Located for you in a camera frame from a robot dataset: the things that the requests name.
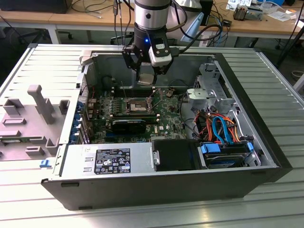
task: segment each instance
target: desk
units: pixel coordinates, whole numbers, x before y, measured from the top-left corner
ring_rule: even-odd
[[[99,3],[99,0],[85,0],[86,5]],[[112,5],[112,0],[105,2],[102,6],[92,6],[91,10],[96,10],[108,5]],[[216,0],[216,5],[220,14],[225,15],[225,19],[232,21],[229,36],[235,37],[254,37],[254,38],[289,38],[294,28],[294,20],[280,22],[269,16],[264,15],[262,21],[236,21],[233,20],[233,11],[225,11],[227,0]],[[300,7],[302,1],[296,1],[294,7]],[[129,20],[128,8],[122,4],[122,21],[123,29]],[[78,10],[84,10],[82,2],[75,5]],[[5,18],[14,27],[23,28],[42,28],[47,29],[50,33],[52,43],[59,44],[60,39],[57,34],[58,29],[75,29],[75,30],[105,30],[114,31],[114,15],[112,8],[101,11],[103,18],[99,19],[86,13],[76,12],[69,9],[67,14],[37,13],[37,12],[4,12],[0,11],[0,15]],[[0,26],[7,24],[0,19]],[[134,16],[132,12],[132,21],[128,31],[133,31]]]

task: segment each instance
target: blue drive bracket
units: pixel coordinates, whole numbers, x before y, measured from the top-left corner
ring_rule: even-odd
[[[250,152],[253,152],[254,148],[253,148],[252,143],[248,142],[248,143],[247,143],[247,147],[248,147],[248,149],[250,150]]]
[[[215,143],[204,144],[200,148],[203,153],[220,153],[220,147]]]

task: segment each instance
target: metal slotted surface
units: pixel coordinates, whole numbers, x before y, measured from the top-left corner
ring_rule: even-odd
[[[84,49],[115,51],[115,46],[38,45],[30,49],[16,77],[53,75],[48,83],[69,84],[80,72]],[[51,170],[40,161],[0,162],[1,227],[302,227],[304,223],[304,110],[303,101],[260,53],[251,49],[196,49],[220,52],[281,146],[293,170],[276,183],[264,184],[243,199],[214,200],[132,208],[66,210],[41,185]],[[68,95],[68,89],[57,91]]]

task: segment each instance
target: label sticker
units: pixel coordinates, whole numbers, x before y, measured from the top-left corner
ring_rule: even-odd
[[[95,174],[131,172],[130,148],[97,150]]]

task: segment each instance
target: blue tab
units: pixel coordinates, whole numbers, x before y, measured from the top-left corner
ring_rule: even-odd
[[[71,134],[74,134],[74,133],[77,133],[77,132],[78,132],[77,128],[74,128],[74,127],[71,128]]]
[[[77,107],[83,108],[84,107],[84,103],[77,101]]]
[[[77,127],[79,125],[79,122],[77,120],[73,120],[73,126]]]
[[[204,144],[200,148],[203,153],[220,153],[220,147],[215,143]]]
[[[41,161],[41,164],[39,165],[39,167],[40,168],[49,168],[49,167],[52,167],[52,166],[49,164],[49,160],[45,159],[45,160]]]
[[[252,143],[250,143],[250,142],[247,143],[247,147],[250,150],[250,152],[252,152],[254,149]]]
[[[80,118],[81,118],[81,116],[80,116],[79,114],[75,113],[74,119],[75,119],[75,120],[80,120]]]

